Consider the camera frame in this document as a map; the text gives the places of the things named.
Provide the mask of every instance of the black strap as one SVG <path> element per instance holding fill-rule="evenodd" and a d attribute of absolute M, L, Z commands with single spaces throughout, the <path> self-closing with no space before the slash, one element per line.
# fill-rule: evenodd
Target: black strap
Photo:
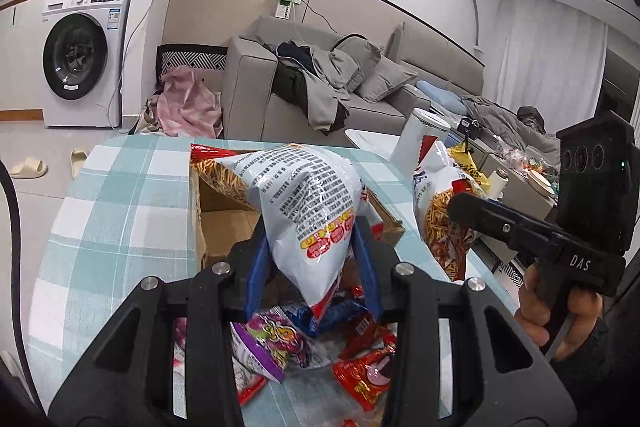
<path fill-rule="evenodd" d="M 340 46 L 340 44 L 342 44 L 346 39 L 350 39 L 351 37 L 358 37 L 359 39 L 365 39 L 366 41 L 369 41 L 369 39 L 367 39 L 364 35 L 360 35 L 359 33 L 352 33 L 350 35 L 347 35 L 346 37 L 341 38 L 336 45 L 331 48 L 331 51 L 333 51 L 334 49 L 336 49 L 338 46 Z"/>
<path fill-rule="evenodd" d="M 18 359 L 20 360 L 20 366 L 31 393 L 31 398 L 38 409 L 44 413 L 38 391 L 33 383 L 22 339 L 22 322 L 20 321 L 20 210 L 18 209 L 18 198 L 15 194 L 14 182 L 12 182 L 9 172 L 7 172 L 1 161 L 0 184 L 9 206 L 9 221 L 11 223 L 11 321 L 14 327 L 15 349 L 18 352 Z"/>

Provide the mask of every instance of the washing machine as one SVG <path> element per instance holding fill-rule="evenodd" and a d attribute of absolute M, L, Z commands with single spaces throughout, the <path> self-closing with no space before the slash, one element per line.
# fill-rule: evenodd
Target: washing machine
<path fill-rule="evenodd" d="M 40 87 L 46 126 L 120 125 L 129 0 L 46 0 Z"/>

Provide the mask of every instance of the pink cloth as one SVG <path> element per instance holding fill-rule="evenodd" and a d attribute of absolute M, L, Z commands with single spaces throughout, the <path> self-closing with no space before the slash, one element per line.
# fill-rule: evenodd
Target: pink cloth
<path fill-rule="evenodd" d="M 218 137 L 222 132 L 220 93 L 207 89 L 188 66 L 169 68 L 161 82 L 158 120 L 165 134 Z"/>

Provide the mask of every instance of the black and white patterned basket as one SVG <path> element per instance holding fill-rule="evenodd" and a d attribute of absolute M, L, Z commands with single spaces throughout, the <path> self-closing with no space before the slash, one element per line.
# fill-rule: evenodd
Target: black and white patterned basket
<path fill-rule="evenodd" d="M 171 67 L 190 66 L 201 70 L 223 71 L 226 64 L 224 46 L 203 44 L 162 44 L 156 55 L 156 79 Z"/>

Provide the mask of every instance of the checkered tablecloth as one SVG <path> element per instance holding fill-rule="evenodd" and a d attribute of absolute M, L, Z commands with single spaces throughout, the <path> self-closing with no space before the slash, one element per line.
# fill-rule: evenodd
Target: checkered tablecloth
<path fill-rule="evenodd" d="M 136 135 L 112 138 L 94 148 L 53 224 L 31 302 L 27 354 L 46 409 L 89 343 L 143 277 L 156 275 L 170 282 L 196 273 L 188 218 L 192 141 L 245 150 L 277 145 Z M 328 149 L 352 160 L 367 186 L 404 221 L 406 232 L 396 246 L 399 258 L 435 279 L 447 280 L 418 235 L 409 181 L 373 153 Z M 473 252 L 468 260 L 467 276 L 485 279 L 514 312 L 516 303 L 482 261 Z M 450 407 L 450 385 L 444 384 L 447 373 L 450 379 L 446 341 L 441 352 L 441 414 L 446 415 Z M 341 425 L 358 405 L 330 371 L 295 371 L 282 385 L 270 383 L 242 409 L 246 425 Z M 182 389 L 175 386 L 177 413 L 184 413 Z M 331 407 L 322 407 L 327 401 Z"/>

